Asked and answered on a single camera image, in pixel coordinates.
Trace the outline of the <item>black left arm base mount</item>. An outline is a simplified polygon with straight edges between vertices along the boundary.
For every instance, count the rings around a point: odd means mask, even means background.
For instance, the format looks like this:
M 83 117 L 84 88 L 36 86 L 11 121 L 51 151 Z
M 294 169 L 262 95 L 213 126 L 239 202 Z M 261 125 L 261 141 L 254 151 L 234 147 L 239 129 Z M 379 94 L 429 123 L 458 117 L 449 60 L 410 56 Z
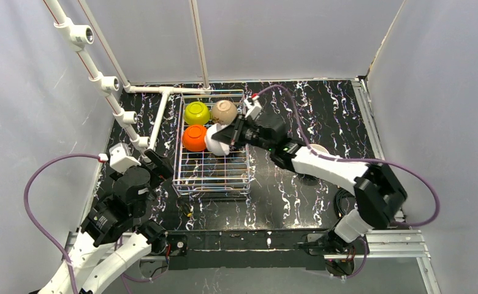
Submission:
M 173 259 L 188 253 L 186 235 L 167 235 L 153 244 L 151 253 L 139 260 L 138 268 L 144 279 L 154 279 L 169 270 Z

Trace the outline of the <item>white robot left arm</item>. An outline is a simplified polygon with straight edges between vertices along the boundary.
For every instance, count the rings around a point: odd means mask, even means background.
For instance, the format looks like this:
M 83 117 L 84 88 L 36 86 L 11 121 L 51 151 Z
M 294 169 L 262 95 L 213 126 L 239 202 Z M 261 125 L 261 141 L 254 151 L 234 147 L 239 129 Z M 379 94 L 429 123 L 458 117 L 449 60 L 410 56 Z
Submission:
M 59 156 L 41 166 L 24 189 L 23 202 L 31 222 L 61 252 L 63 261 L 53 277 L 38 293 L 102 293 L 132 264 L 148 254 L 167 258 L 172 251 L 167 230 L 155 220 L 135 227 L 134 221 L 145 215 L 154 190 L 173 176 L 172 164 L 156 151 L 147 149 L 145 161 L 138 161 L 123 147 L 114 147 L 111 155 L 79 154 L 80 157 L 109 162 L 116 170 L 110 177 L 113 190 L 103 196 L 82 221 L 70 251 L 67 252 L 37 221 L 29 207 L 29 190 L 47 167 L 76 154 Z

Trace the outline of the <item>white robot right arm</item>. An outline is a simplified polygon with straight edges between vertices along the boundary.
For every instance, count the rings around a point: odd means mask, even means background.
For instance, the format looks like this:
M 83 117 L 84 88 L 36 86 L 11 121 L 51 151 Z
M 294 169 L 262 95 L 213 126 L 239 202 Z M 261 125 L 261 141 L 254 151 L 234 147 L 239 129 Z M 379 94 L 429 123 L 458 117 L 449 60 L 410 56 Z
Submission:
M 345 248 L 373 229 L 387 228 L 408 197 L 389 164 L 368 159 L 351 161 L 319 152 L 291 138 L 280 119 L 263 126 L 251 117 L 237 115 L 210 137 L 228 146 L 251 145 L 267 150 L 279 168 L 323 179 L 353 195 L 357 207 L 327 232 L 321 241 L 324 247 Z

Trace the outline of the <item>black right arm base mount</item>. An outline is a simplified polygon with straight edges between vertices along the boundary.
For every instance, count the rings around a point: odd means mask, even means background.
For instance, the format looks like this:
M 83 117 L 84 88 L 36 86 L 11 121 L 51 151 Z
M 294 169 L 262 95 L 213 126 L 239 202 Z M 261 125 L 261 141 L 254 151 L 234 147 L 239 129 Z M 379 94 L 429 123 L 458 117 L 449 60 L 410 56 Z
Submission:
M 311 256 L 334 255 L 334 258 L 325 258 L 325 269 L 333 277 L 347 277 L 355 271 L 355 245 L 344 242 L 333 233 L 307 234 L 295 247 Z

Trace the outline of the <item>yellow-green plastic bowl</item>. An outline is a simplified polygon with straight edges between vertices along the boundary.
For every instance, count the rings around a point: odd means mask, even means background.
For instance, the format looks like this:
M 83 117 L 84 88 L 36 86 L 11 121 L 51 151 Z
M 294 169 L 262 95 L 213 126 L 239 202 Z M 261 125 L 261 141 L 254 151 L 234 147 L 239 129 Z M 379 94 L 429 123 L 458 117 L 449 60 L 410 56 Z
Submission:
M 196 101 L 187 104 L 184 109 L 183 118 L 190 126 L 205 125 L 211 120 L 211 113 L 204 103 Z

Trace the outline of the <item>white ceramic bowl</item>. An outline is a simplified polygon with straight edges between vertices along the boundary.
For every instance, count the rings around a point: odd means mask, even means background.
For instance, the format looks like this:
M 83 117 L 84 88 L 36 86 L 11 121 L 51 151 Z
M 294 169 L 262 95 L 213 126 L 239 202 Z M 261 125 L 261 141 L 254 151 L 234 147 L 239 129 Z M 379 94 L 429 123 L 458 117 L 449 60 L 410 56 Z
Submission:
M 183 146 L 190 152 L 201 152 L 207 148 L 205 136 L 207 128 L 203 125 L 192 125 L 184 130 L 182 136 Z

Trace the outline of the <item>red patterned bowl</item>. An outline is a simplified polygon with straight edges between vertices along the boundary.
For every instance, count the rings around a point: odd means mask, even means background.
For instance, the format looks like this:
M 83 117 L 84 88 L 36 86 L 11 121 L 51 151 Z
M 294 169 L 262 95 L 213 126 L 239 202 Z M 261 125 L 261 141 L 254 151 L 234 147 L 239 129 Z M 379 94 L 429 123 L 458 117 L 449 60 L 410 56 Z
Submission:
M 308 151 L 310 153 L 317 153 L 317 154 L 321 154 L 321 155 L 329 155 L 330 154 L 325 147 L 323 147 L 321 145 L 318 145 L 318 144 L 309 144 L 307 146 L 307 148 L 308 148 Z

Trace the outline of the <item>beige ceramic bowl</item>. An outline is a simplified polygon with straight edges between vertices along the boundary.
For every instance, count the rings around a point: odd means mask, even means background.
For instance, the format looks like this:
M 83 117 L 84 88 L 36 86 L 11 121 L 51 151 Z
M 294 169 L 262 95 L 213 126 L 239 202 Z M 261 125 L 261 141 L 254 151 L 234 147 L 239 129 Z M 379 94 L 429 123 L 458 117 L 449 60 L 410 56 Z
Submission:
M 229 100 L 219 100 L 211 108 L 212 122 L 229 125 L 238 114 L 237 107 Z

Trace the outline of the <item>white striped bottom bowl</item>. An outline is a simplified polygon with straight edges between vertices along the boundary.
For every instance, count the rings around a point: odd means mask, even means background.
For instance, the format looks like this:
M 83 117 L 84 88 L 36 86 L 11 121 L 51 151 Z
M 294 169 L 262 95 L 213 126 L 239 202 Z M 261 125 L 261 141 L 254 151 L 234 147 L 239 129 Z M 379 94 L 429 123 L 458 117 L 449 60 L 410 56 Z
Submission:
M 221 143 L 220 141 L 217 141 L 212 138 L 212 136 L 218 131 L 220 131 L 222 128 L 223 126 L 219 123 L 213 124 L 207 129 L 204 138 L 207 150 L 215 156 L 228 156 L 230 153 L 229 145 Z

